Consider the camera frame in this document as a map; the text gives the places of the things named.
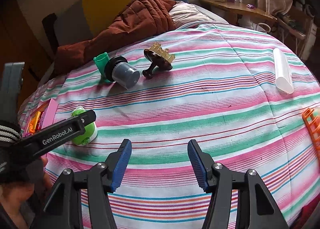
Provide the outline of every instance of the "red cloth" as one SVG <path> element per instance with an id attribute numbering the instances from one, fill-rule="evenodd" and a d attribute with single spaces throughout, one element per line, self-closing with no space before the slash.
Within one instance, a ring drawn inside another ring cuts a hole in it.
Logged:
<path id="1" fill-rule="evenodd" d="M 320 194 L 301 209 L 300 217 L 291 229 L 301 229 L 320 201 Z"/>
<path id="2" fill-rule="evenodd" d="M 91 41 L 60 46 L 54 69 L 66 74 L 104 52 L 111 52 L 141 39 L 174 30 L 168 11 L 174 0 L 131 0 L 112 24 Z"/>

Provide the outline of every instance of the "human hand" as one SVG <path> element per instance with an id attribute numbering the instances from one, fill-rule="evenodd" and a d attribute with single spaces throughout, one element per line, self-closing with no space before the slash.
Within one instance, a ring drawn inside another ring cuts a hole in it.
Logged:
<path id="1" fill-rule="evenodd" d="M 43 157 L 41 159 L 45 167 L 48 159 Z M 47 173 L 44 173 L 43 184 L 47 191 L 52 188 L 52 182 Z M 34 189 L 35 185 L 30 182 L 11 182 L 1 185 L 0 203 L 19 229 L 28 228 L 20 213 L 20 207 L 23 202 L 32 196 Z"/>

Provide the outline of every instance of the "striped bedsheet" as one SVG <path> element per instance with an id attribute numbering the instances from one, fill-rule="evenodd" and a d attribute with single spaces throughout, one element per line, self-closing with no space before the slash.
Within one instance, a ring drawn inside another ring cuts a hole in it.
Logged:
<path id="1" fill-rule="evenodd" d="M 20 109 L 25 127 L 38 104 L 55 98 L 55 122 L 81 105 L 97 115 L 97 138 L 86 147 L 66 143 L 47 154 L 53 180 L 64 168 L 80 171 L 104 161 L 124 138 L 132 155 L 122 185 L 109 195 L 118 228 L 201 228 L 210 195 L 199 188 L 187 154 L 196 139 L 229 169 L 258 171 L 292 224 L 320 193 L 319 165 L 301 118 L 320 105 L 319 84 L 300 59 L 275 38 L 218 22 L 196 22 L 113 53 L 138 70 L 150 63 L 143 49 L 154 42 L 175 53 L 171 71 L 143 76 L 125 90 L 100 81 L 90 62 L 40 87 Z M 272 50 L 280 48 L 292 70 L 294 93 L 275 86 Z M 90 228 L 86 192 L 84 226 Z M 229 228 L 236 220 L 232 194 Z"/>

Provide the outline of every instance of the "orange basket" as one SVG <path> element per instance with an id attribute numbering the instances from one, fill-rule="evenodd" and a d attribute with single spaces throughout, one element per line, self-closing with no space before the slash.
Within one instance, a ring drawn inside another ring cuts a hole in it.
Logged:
<path id="1" fill-rule="evenodd" d="M 319 116 L 314 116 L 313 111 L 314 109 L 307 108 L 307 110 L 302 113 L 302 119 L 309 131 L 320 165 L 320 118 Z"/>

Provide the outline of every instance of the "wooden table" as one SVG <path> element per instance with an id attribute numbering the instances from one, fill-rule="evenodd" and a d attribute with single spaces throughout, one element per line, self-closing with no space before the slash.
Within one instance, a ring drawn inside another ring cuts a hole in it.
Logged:
<path id="1" fill-rule="evenodd" d="M 211 11 L 211 6 L 217 7 L 227 12 L 226 20 L 229 24 L 236 25 L 238 21 L 237 15 L 253 16 L 262 20 L 274 23 L 277 19 L 269 13 L 262 11 L 259 8 L 251 9 L 246 4 L 239 2 L 217 2 L 214 0 L 199 0 L 203 8 Z"/>

